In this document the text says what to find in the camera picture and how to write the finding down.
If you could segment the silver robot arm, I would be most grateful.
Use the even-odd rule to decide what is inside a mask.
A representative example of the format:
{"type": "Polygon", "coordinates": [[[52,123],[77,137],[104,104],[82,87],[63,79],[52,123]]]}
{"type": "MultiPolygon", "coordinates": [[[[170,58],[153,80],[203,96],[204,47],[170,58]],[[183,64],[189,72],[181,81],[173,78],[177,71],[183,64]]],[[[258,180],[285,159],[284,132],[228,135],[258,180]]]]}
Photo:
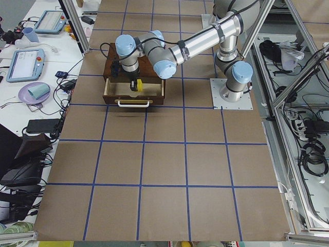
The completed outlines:
{"type": "Polygon", "coordinates": [[[148,58],[159,78],[169,79],[178,65],[219,45],[215,62],[227,77],[220,96],[227,102],[239,101],[251,81],[253,69],[249,63],[238,59],[237,40],[255,23],[259,12],[259,1],[214,1],[215,21],[189,38],[174,42],[168,49],[159,30],[138,37],[120,35],[115,40],[116,52],[129,78],[131,91],[138,90],[140,57],[148,58]]]}

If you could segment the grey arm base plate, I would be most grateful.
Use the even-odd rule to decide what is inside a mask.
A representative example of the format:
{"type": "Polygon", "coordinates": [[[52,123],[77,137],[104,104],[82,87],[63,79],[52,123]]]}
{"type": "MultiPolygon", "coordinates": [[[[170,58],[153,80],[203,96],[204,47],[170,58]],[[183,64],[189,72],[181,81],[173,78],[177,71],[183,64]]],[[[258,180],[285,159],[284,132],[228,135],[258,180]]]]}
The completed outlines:
{"type": "Polygon", "coordinates": [[[227,79],[211,78],[210,87],[213,108],[216,110],[253,110],[250,93],[247,85],[241,92],[232,92],[226,88],[227,79]]]}

